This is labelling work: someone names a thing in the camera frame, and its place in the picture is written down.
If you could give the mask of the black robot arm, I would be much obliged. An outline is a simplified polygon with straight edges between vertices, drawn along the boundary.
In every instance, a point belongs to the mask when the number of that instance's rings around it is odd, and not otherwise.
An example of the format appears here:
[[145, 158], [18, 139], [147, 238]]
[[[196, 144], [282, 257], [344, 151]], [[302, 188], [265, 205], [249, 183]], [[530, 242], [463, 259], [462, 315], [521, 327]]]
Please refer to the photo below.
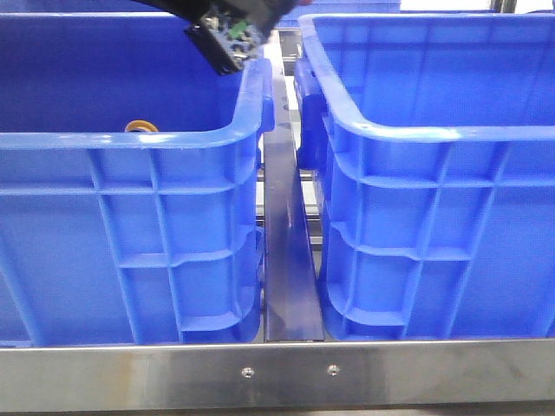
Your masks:
[[211, 7], [205, 0], [136, 0], [148, 6], [163, 10], [189, 22], [198, 21]]

